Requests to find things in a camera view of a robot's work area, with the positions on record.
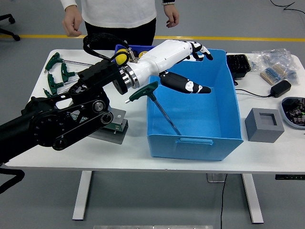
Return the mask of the person's right hand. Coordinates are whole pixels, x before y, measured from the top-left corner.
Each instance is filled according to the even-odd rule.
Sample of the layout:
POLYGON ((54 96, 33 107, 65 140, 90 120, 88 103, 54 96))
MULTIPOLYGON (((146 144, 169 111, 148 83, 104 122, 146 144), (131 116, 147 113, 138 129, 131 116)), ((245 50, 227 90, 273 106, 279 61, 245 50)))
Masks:
POLYGON ((79 27, 82 23, 82 16, 76 5, 68 6, 65 9, 65 16, 62 25, 68 37, 79 37, 82 32, 79 27))

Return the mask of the person's left hand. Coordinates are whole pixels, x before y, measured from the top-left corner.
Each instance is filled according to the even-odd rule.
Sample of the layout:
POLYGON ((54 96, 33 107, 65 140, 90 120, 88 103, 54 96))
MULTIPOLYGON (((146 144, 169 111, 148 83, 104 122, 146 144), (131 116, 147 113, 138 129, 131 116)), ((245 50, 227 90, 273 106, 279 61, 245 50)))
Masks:
POLYGON ((163 6, 163 10, 165 15, 167 16, 168 20, 166 22, 166 27, 167 28, 172 28, 175 27, 179 24, 179 18, 180 14, 175 7, 174 4, 168 4, 163 6))

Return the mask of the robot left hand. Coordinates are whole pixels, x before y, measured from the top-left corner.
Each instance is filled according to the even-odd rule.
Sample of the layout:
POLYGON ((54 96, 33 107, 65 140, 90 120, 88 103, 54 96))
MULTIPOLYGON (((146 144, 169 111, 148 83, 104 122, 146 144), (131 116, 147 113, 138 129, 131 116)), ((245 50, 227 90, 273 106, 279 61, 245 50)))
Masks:
POLYGON ((185 94, 209 94, 211 89, 201 86, 194 81, 169 72, 168 69, 192 55, 202 61, 198 52, 212 60, 211 53, 197 42, 184 42, 166 40, 149 50, 136 63, 128 62, 126 69, 129 71, 131 87, 136 89, 144 86, 150 76, 160 77, 161 85, 185 94))

